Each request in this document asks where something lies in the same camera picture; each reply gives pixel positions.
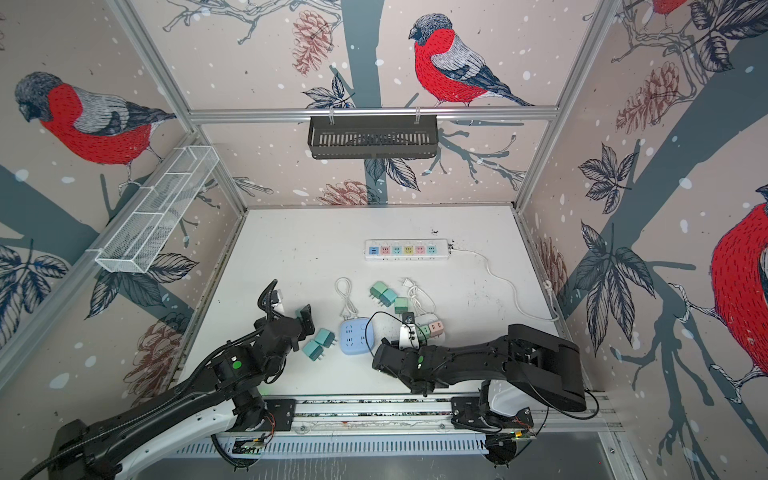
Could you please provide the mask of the blue square socket hub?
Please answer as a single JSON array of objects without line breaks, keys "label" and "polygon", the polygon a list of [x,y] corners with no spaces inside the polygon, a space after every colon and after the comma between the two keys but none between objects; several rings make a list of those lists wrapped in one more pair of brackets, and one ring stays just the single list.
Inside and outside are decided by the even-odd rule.
[{"label": "blue square socket hub", "polygon": [[369,318],[344,320],[340,325],[340,347],[348,356],[371,353],[375,343],[373,325]]}]

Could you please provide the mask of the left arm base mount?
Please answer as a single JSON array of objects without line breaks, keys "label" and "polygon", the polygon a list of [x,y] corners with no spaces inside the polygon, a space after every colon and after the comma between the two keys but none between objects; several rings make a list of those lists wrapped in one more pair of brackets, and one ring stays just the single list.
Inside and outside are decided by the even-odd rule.
[{"label": "left arm base mount", "polygon": [[234,415],[234,422],[224,432],[288,432],[293,425],[296,406],[297,401],[289,398],[235,398],[234,406],[227,410]]}]

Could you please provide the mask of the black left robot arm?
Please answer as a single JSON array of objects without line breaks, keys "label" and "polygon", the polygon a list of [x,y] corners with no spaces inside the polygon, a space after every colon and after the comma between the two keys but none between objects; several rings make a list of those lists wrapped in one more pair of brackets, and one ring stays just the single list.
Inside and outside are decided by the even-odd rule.
[{"label": "black left robot arm", "polygon": [[254,432],[272,440],[279,426],[290,425],[295,404],[279,401],[271,411],[258,388],[275,382],[289,354],[315,332],[309,305],[294,316],[276,310],[275,287],[270,283],[260,294],[264,315],[250,333],[215,348],[186,380],[137,407],[90,425],[64,425],[48,458],[25,478],[128,479],[205,437]]}]

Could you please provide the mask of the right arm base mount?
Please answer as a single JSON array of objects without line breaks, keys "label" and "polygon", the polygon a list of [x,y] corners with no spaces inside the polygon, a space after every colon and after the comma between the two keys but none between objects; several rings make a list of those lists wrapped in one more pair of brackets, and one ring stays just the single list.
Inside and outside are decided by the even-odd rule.
[{"label": "right arm base mount", "polygon": [[528,407],[511,416],[493,412],[480,396],[456,396],[450,399],[451,423],[456,429],[479,433],[500,433],[505,429],[531,430],[534,421]]}]

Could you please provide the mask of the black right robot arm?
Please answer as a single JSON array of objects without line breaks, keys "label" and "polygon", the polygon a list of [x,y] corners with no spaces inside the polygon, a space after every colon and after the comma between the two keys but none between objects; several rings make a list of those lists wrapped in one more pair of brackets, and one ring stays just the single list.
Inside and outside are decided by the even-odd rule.
[{"label": "black right robot arm", "polygon": [[463,347],[401,349],[384,339],[372,368],[428,396],[466,381],[505,381],[560,412],[587,410],[578,346],[524,324],[511,324],[495,340]]}]

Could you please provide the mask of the white square socket hub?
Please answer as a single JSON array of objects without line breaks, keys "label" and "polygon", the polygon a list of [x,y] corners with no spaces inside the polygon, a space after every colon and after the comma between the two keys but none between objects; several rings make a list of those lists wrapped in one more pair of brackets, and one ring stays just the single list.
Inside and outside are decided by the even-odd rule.
[{"label": "white square socket hub", "polygon": [[398,348],[400,350],[418,349],[421,346],[420,335],[421,330],[416,324],[402,324],[399,331]]}]

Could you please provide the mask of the pink plug adapter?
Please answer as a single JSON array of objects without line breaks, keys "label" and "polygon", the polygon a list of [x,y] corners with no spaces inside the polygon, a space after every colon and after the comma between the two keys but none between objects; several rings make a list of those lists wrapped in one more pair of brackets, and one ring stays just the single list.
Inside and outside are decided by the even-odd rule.
[{"label": "pink plug adapter", "polygon": [[428,324],[428,329],[431,337],[437,337],[444,333],[444,325],[441,321],[433,321]]}]

